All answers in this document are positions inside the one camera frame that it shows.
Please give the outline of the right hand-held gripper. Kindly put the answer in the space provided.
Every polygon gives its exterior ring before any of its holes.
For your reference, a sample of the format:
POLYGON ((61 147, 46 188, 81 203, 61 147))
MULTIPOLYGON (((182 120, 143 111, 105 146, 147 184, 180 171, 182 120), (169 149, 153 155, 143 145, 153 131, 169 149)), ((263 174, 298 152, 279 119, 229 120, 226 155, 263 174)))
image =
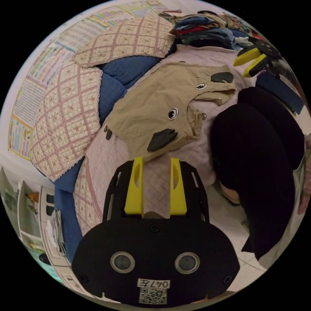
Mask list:
POLYGON ((243 72, 245 78, 254 77, 262 71, 271 73, 275 78, 280 78, 283 74, 280 52, 265 40, 257 39, 253 47, 239 51, 234 66, 241 66, 252 60, 254 61, 243 72))

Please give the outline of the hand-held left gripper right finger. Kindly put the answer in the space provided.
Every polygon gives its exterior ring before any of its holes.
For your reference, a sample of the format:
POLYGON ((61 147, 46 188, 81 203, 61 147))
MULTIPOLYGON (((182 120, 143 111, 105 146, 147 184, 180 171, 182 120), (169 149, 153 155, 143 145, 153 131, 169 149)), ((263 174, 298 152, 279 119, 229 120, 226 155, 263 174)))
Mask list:
POLYGON ((187 213, 187 204, 181 164, 178 158, 171 158, 170 170, 170 216, 185 216, 187 213))

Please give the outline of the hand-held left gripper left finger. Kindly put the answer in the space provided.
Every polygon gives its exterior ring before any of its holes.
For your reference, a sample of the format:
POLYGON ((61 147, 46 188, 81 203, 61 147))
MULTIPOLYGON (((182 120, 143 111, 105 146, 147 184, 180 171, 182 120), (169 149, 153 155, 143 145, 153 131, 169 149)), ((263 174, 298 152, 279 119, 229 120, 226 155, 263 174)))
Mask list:
POLYGON ((144 216, 143 168, 143 157, 134 158, 124 208, 127 216, 144 216))

